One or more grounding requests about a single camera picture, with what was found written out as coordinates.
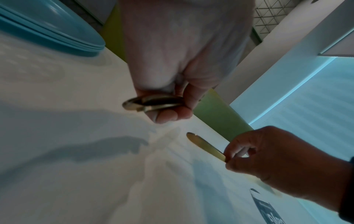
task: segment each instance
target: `table surface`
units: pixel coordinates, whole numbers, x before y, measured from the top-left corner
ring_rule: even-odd
[[[228,144],[197,117],[125,111],[128,66],[108,49],[81,57],[0,32],[0,68],[0,223],[264,223],[250,188],[286,223],[315,223],[189,142]]]

